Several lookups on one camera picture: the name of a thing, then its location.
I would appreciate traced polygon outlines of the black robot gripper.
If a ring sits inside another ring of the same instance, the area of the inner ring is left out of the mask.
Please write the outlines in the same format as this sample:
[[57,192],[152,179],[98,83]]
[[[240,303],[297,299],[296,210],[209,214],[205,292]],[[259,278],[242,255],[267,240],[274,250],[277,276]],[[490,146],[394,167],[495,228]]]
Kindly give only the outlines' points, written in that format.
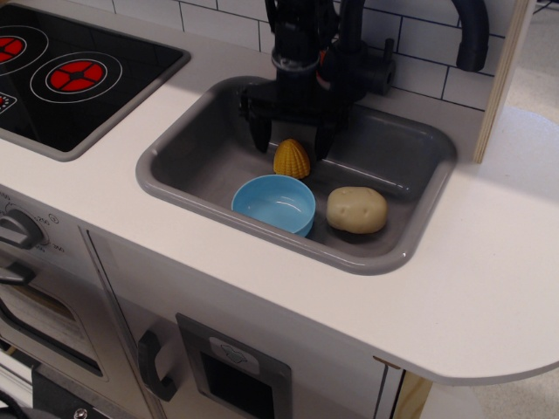
[[255,148],[265,153],[272,135],[271,120],[317,127],[314,153],[328,156],[336,135],[349,126],[351,103],[323,88],[315,71],[292,75],[278,71],[274,80],[247,83],[239,91],[239,113],[249,119]]

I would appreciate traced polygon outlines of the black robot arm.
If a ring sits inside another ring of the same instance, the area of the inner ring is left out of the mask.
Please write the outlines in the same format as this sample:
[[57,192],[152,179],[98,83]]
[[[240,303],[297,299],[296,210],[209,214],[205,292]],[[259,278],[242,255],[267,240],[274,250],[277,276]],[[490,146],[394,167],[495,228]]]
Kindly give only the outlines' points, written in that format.
[[274,35],[276,78],[246,86],[239,96],[240,114],[262,153],[275,120],[315,127],[314,156],[322,160],[349,108],[320,84],[317,74],[321,52],[338,30],[335,7],[331,1],[267,1],[266,13]]

